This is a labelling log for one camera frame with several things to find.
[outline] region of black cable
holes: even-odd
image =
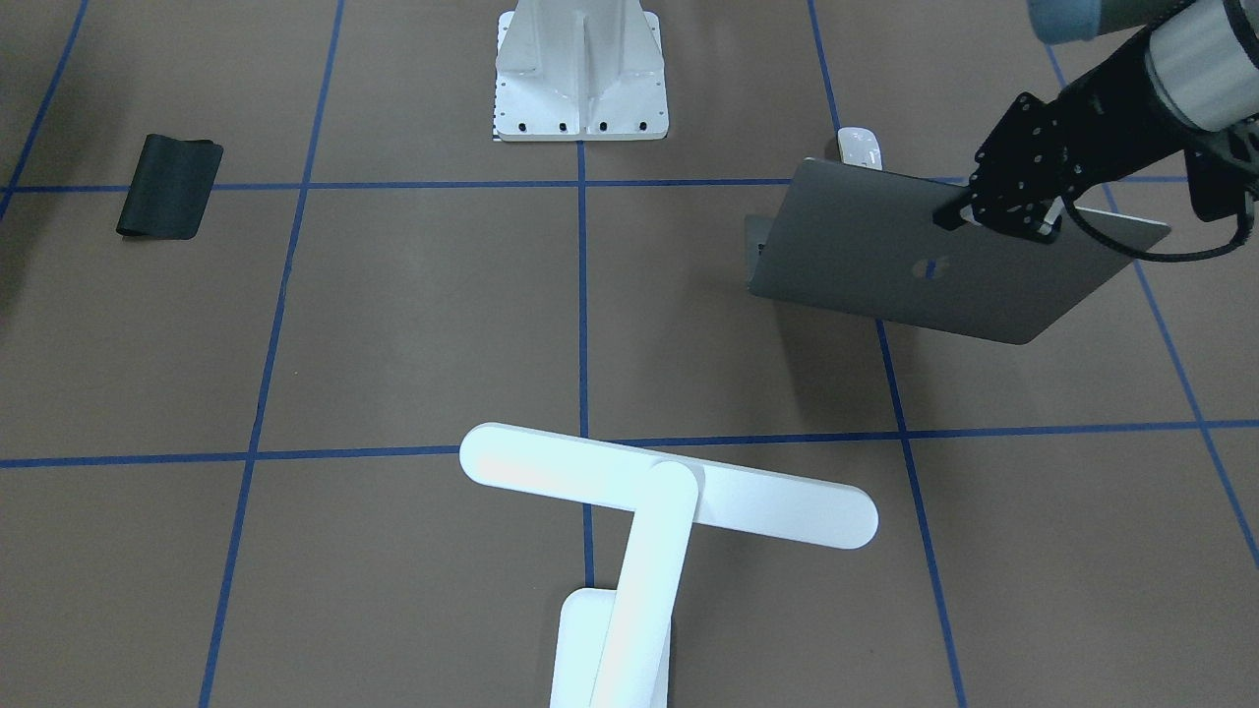
[[[1063,207],[1066,210],[1066,215],[1075,222],[1075,226],[1080,227],[1080,231],[1092,236],[1093,239],[1102,246],[1105,246],[1107,248],[1129,258],[1136,258],[1138,261],[1153,261],[1156,263],[1186,263],[1190,261],[1205,261],[1207,258],[1215,258],[1224,256],[1225,253],[1231,253],[1240,248],[1241,244],[1250,238],[1250,231],[1255,226],[1254,199],[1250,197],[1250,193],[1246,193],[1245,205],[1238,212],[1238,231],[1224,246],[1216,246],[1215,248],[1207,248],[1206,251],[1194,251],[1191,253],[1151,253],[1149,251],[1137,251],[1136,248],[1124,246],[1123,243],[1119,243],[1098,231],[1097,227],[1084,220],[1084,215],[1075,208],[1074,200],[1064,198]]]

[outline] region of white t-shaped stand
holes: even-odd
[[[517,140],[669,132],[660,19],[638,0],[520,0],[499,18],[494,127]]]
[[[463,438],[472,480],[633,511],[617,588],[564,602],[551,708],[665,708],[669,632],[691,524],[860,548],[879,513],[860,489],[486,423]]]

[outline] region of gray laptop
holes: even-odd
[[[963,189],[808,159],[778,217],[748,217],[753,295],[1025,344],[1131,260],[1064,218],[1045,246],[967,224],[944,231],[932,212]],[[1080,209],[1103,233],[1147,249],[1167,224]]]

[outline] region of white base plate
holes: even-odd
[[[608,637],[616,596],[612,590],[582,588],[564,601],[559,615],[550,708],[590,708],[594,677]],[[666,708],[669,704],[669,644],[666,639],[650,708]]]
[[[511,26],[515,11],[499,18],[499,42]],[[660,18],[643,13],[656,47],[660,42]],[[494,93],[494,136],[505,142],[578,141],[578,140],[660,140],[669,134],[669,101],[665,77],[627,76],[594,100],[590,125],[582,125],[575,100],[553,92],[539,92],[528,81],[499,74]]]

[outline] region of folded black cloth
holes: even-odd
[[[223,146],[209,140],[145,137],[118,217],[118,233],[181,239],[196,236],[222,159]]]

